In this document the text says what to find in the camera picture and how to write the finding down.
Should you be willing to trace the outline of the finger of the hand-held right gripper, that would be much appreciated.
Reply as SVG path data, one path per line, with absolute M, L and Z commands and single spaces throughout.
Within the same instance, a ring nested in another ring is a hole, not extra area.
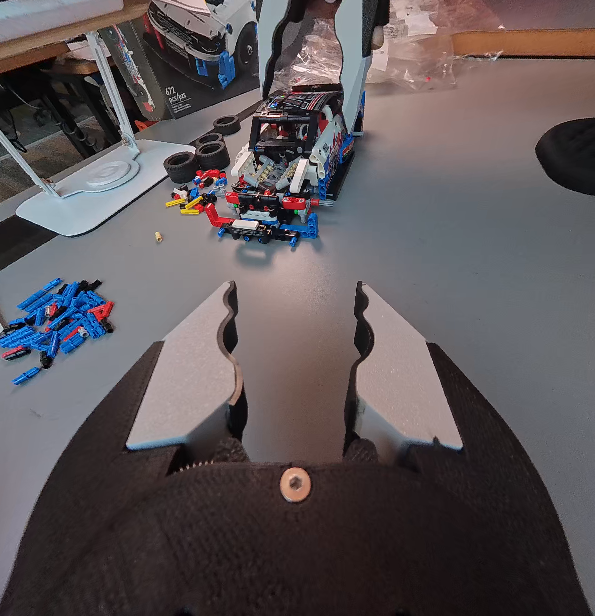
M 371 41 L 375 21 L 375 1 L 340 1 L 334 16 L 334 31 L 342 51 L 342 114 L 348 133 L 353 132 L 360 110 L 372 59 Z
M 258 60 L 261 99 L 266 99 L 275 74 L 295 57 L 303 21 L 303 1 L 256 1 Z

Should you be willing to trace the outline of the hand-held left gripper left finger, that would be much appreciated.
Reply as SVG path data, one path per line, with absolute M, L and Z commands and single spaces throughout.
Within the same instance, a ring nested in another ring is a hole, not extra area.
M 182 446 L 193 462 L 210 460 L 225 439 L 242 441 L 248 408 L 238 343 L 234 281 L 222 283 L 162 340 L 125 446 Z

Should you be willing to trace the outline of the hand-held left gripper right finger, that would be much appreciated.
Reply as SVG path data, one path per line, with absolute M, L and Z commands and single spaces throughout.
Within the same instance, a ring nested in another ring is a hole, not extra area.
M 425 337 L 363 281 L 356 284 L 353 344 L 345 401 L 344 455 L 372 443 L 396 465 L 412 447 L 458 453 L 463 440 Z

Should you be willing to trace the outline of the toy brick race car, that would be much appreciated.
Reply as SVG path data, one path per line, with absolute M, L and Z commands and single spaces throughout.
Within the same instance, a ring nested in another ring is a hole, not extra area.
M 252 118 L 249 141 L 236 157 L 225 192 L 233 217 L 220 216 L 212 198 L 204 212 L 219 238 L 297 245 L 318 237 L 317 208 L 332 206 L 363 136 L 365 90 L 348 128 L 338 84 L 295 86 L 271 96 Z

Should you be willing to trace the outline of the pile of blue brick pins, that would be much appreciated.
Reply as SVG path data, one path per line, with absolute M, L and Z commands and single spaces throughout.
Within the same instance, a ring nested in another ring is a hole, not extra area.
M 5 322 L 0 335 L 1 360 L 16 363 L 35 356 L 33 366 L 12 379 L 21 387 L 70 355 L 87 341 L 111 335 L 115 303 L 99 293 L 102 280 L 66 282 L 55 278 L 16 305 L 21 314 Z

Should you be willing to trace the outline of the white book stand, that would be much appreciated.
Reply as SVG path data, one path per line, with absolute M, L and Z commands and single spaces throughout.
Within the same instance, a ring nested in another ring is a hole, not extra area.
M 147 5 L 147 1 L 135 1 L 132 6 L 104 17 L 0 43 L 0 59 L 3 59 L 85 34 L 114 105 L 121 132 L 119 146 L 55 182 L 41 178 L 0 130 L 0 143 L 40 188 L 39 193 L 20 204 L 16 210 L 20 218 L 62 236 L 84 235 L 163 180 L 167 176 L 163 166 L 165 158 L 180 151 L 195 151 L 190 145 L 136 140 L 101 47 L 100 28 L 139 17 Z

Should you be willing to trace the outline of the grey desk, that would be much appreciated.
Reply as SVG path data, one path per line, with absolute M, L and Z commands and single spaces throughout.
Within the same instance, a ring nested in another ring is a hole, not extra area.
M 539 471 L 595 614 L 595 197 L 538 163 L 549 128 L 595 116 L 595 60 L 470 63 L 456 88 L 366 95 L 365 135 L 319 237 L 295 249 L 218 238 L 165 208 L 163 181 L 108 223 L 0 271 L 0 312 L 52 279 L 102 280 L 115 332 L 14 387 L 35 356 L 0 351 L 0 602 L 47 477 L 88 415 L 155 341 L 236 282 L 259 463 L 342 457 L 357 281 L 438 344 Z M 163 241 L 155 241 L 155 232 Z

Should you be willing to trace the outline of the pile of clear plastic bags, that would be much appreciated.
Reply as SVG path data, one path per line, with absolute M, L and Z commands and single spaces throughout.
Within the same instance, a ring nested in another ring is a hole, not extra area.
M 484 1 L 391 1 L 384 44 L 372 53 L 367 84 L 391 84 L 406 90 L 455 85 L 453 35 L 504 30 Z M 306 14 L 290 24 L 276 65 L 272 89 L 339 82 L 342 51 L 332 17 Z

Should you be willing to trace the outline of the toy car set box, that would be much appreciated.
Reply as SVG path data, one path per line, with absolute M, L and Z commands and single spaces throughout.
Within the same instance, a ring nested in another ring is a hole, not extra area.
M 255 1 L 150 1 L 98 31 L 142 114 L 178 119 L 259 88 Z

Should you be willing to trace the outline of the pile of mixed brick pieces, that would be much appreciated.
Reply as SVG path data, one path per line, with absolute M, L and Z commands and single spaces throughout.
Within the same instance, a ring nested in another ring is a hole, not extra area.
M 204 212 L 206 205 L 216 203 L 224 196 L 228 188 L 228 179 L 224 171 L 198 171 L 189 184 L 174 188 L 165 208 L 176 208 L 180 214 L 197 216 Z

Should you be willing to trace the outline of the wooden ledge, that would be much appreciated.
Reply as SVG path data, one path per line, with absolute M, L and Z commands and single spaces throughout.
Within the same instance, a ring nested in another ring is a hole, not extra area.
M 595 58 L 595 28 L 466 31 L 452 42 L 459 56 Z

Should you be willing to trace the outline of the black round cushion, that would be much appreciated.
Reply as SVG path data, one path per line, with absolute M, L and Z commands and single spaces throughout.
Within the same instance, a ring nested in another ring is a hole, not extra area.
M 595 196 L 595 117 L 573 119 L 550 128 L 537 142 L 535 154 L 556 184 Z

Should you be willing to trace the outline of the black table frame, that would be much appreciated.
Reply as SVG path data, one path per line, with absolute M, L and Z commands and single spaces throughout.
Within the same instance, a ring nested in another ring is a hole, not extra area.
M 26 152 L 18 136 L 13 109 L 25 106 L 33 111 L 35 122 L 53 122 L 83 158 L 97 152 L 95 142 L 79 127 L 75 116 L 65 107 L 48 74 L 38 65 L 25 66 L 0 74 L 0 119 L 9 142 L 21 153 Z

